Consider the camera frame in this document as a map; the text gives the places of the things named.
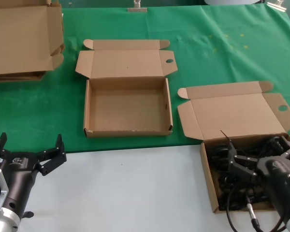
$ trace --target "tangled black cables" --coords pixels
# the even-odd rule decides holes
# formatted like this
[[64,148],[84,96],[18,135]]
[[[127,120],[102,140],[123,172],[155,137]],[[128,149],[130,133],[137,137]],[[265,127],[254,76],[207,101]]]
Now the tangled black cables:
[[[271,137],[246,149],[241,149],[239,147],[235,148],[238,155],[251,158],[259,159],[268,156],[278,156],[284,152],[284,148],[279,140],[280,137]],[[238,175],[228,171],[228,152],[229,149],[227,145],[219,145],[214,147],[208,156],[208,163],[211,169],[219,173],[218,182],[221,190],[221,195],[218,198],[219,210],[227,209],[229,193],[235,186],[238,186],[239,183],[244,184],[238,186],[232,193],[229,210],[234,211],[245,208],[247,199],[249,199],[252,204],[268,202],[268,196],[263,191],[261,184],[245,182]],[[254,171],[255,167],[251,166],[249,163],[243,163],[242,165]]]

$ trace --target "cardboard box lid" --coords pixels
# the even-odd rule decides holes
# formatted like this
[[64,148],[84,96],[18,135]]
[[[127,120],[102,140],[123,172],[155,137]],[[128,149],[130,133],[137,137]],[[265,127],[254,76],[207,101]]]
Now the cardboard box lid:
[[84,40],[76,71],[88,78],[164,77],[177,71],[168,40]]
[[181,88],[190,101],[178,106],[184,134],[193,139],[278,134],[290,130],[290,107],[271,82]]

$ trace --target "flattened cardboard box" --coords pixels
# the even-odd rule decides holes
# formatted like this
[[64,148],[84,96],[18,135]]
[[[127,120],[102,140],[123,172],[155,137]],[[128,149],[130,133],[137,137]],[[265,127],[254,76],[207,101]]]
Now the flattened cardboard box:
[[0,81],[39,80],[63,62],[61,14],[57,2],[0,0]]

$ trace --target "cardboard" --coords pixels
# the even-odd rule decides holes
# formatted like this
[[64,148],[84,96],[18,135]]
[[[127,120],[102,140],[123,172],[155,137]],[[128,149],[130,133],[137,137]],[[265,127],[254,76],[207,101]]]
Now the cardboard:
[[76,71],[87,80],[87,137],[169,135],[173,128],[166,75],[177,70],[165,40],[85,40]]
[[[251,146],[271,135],[285,135],[290,130],[290,107],[279,93],[266,93],[272,83],[244,82],[181,88],[178,95],[189,99],[178,106],[184,134],[203,140],[201,160],[213,212],[218,210],[218,174],[210,170],[207,152],[227,139],[236,145]],[[269,209],[260,204],[258,209]]]
[[0,0],[0,80],[38,80],[63,62],[61,14],[56,2]]

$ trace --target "white table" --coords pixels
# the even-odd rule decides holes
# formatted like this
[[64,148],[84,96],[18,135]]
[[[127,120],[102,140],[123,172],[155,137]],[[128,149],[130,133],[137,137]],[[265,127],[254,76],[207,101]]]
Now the white table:
[[[231,232],[212,213],[199,146],[68,154],[37,177],[19,232]],[[276,212],[258,212],[270,231]],[[254,232],[248,213],[232,213],[239,232]]]

